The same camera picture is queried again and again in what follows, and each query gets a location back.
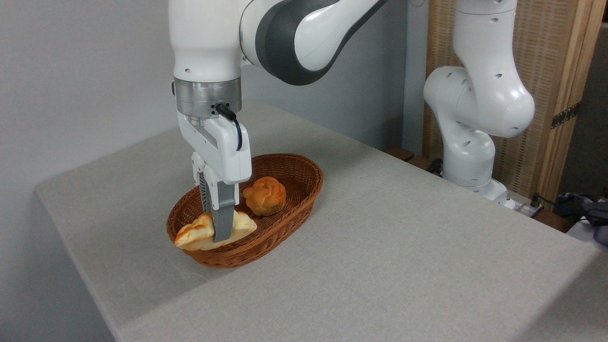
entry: wicker screen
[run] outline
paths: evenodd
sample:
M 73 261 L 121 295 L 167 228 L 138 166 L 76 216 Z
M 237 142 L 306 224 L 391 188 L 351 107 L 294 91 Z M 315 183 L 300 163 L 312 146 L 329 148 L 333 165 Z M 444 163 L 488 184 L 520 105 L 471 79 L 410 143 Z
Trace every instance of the wicker screen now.
M 551 121 L 556 112 L 559 80 L 563 73 L 569 37 L 578 1 L 529 0 L 517 5 L 513 52 L 523 84 L 534 97 L 534 121 L 521 135 L 493 137 L 496 145 L 493 177 L 518 194 L 530 196 L 547 146 Z M 462 66 L 452 49 L 455 0 L 431 0 L 427 75 L 446 65 Z M 442 155 L 438 124 L 427 106 L 424 113 L 423 155 Z

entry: bread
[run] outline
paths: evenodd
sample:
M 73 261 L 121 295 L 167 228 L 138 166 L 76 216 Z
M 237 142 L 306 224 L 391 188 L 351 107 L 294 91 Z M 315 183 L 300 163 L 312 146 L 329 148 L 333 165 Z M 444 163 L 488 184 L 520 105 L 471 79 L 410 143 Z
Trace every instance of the bread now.
M 245 204 L 255 215 L 272 215 L 285 207 L 287 193 L 285 186 L 276 178 L 262 177 L 256 180 L 253 187 L 243 190 Z
M 179 230 L 173 244 L 187 251 L 208 251 L 240 240 L 254 232 L 257 228 L 258 225 L 247 214 L 235 211 L 232 219 L 232 235 L 230 238 L 220 242 L 213 242 L 213 235 L 215 233 L 213 218 L 211 214 L 203 213 L 191 224 L 185 225 Z

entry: white wall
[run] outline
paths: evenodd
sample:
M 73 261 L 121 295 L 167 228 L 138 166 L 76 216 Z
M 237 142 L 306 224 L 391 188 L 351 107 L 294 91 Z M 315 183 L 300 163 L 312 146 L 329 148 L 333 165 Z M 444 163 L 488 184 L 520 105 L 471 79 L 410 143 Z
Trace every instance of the white wall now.
M 166 7 L 0 0 L 0 341 L 111 340 L 33 189 L 176 126 Z M 244 97 L 398 145 L 404 18 L 390 0 L 311 86 L 246 68 Z

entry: toy bread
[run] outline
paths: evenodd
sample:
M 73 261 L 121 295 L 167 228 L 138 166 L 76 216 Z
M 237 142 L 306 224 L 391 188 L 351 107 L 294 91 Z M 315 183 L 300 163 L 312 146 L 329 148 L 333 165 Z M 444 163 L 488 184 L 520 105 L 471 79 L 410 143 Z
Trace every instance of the toy bread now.
M 262 177 L 252 187 L 243 190 L 245 204 L 255 215 L 272 215 L 285 207 L 287 193 L 285 186 L 276 178 Z
M 209 213 L 201 214 L 191 224 L 183 226 L 173 244 L 182 250 L 208 251 L 227 245 L 251 234 L 258 228 L 257 224 L 244 212 L 234 212 L 232 220 L 232 235 L 228 240 L 213 242 L 213 218 Z

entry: round bread roll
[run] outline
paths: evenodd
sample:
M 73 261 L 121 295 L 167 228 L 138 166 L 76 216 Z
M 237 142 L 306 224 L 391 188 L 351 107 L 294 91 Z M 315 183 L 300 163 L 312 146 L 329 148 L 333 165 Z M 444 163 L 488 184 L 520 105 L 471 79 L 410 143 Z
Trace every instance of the round bread roll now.
M 252 187 L 243 190 L 245 204 L 255 215 L 272 215 L 285 207 L 285 186 L 273 177 L 262 177 Z

